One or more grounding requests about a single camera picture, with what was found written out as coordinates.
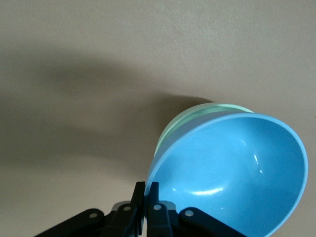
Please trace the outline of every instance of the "beige tabletop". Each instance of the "beige tabletop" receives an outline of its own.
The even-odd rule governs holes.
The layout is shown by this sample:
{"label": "beige tabletop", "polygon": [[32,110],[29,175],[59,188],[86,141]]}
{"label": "beige tabletop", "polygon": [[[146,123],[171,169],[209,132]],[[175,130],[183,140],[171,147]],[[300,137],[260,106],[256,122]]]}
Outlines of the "beige tabletop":
{"label": "beige tabletop", "polygon": [[0,236],[108,213],[192,105],[276,117],[309,156],[273,237],[316,233],[316,1],[0,2]]}

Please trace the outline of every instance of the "plastic bowl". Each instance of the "plastic bowl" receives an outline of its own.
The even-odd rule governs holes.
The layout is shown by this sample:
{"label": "plastic bowl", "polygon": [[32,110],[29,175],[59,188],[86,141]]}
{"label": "plastic bowl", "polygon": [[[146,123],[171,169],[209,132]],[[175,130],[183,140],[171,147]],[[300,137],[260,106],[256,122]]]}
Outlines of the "plastic bowl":
{"label": "plastic bowl", "polygon": [[290,216],[308,174],[305,148],[282,121],[255,113],[194,118],[160,146],[146,184],[177,211],[196,207],[248,237],[267,237]]}
{"label": "plastic bowl", "polygon": [[177,130],[183,124],[202,115],[224,111],[253,113],[253,111],[251,111],[250,109],[233,104],[204,103],[188,108],[187,110],[178,114],[163,130],[161,136],[159,137],[155,153],[157,152],[161,144],[165,141],[165,139],[167,139],[175,130]]}

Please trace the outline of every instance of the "light green bowl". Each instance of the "light green bowl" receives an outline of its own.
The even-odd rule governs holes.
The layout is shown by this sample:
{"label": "light green bowl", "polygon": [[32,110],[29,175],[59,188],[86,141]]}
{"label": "light green bowl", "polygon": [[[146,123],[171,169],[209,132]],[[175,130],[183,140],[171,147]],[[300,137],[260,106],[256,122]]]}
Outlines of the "light green bowl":
{"label": "light green bowl", "polygon": [[239,105],[219,103],[205,103],[188,108],[187,110],[178,114],[163,130],[161,136],[159,137],[155,154],[159,147],[162,145],[162,143],[165,141],[165,139],[168,138],[175,130],[177,130],[183,124],[202,115],[222,111],[241,111],[253,113],[253,111],[251,111],[250,109],[247,109]]}

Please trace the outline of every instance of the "gray background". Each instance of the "gray background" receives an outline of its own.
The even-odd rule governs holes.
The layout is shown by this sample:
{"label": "gray background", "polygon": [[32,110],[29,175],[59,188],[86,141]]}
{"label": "gray background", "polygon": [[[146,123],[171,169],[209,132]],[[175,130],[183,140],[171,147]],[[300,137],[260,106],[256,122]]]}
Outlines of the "gray background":
{"label": "gray background", "polygon": [[273,236],[315,236],[316,1],[2,0],[0,236],[130,199],[163,128],[207,101],[297,131],[309,180]]}

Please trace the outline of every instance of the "silver screw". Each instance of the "silver screw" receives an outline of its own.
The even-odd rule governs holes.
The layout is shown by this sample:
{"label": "silver screw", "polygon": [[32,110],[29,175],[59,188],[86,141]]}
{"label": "silver screw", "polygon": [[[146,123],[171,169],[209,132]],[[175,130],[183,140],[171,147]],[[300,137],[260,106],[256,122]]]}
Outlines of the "silver screw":
{"label": "silver screw", "polygon": [[194,215],[194,213],[191,210],[186,210],[186,212],[184,213],[186,216],[191,217]]}
{"label": "silver screw", "polygon": [[89,215],[89,218],[96,218],[98,216],[98,213],[91,213],[90,215]]}
{"label": "silver screw", "polygon": [[154,206],[154,210],[155,211],[159,211],[161,209],[161,206],[159,205],[159,204],[156,204],[155,206]]}
{"label": "silver screw", "polygon": [[132,209],[130,206],[126,206],[123,208],[124,211],[129,211],[130,209]]}

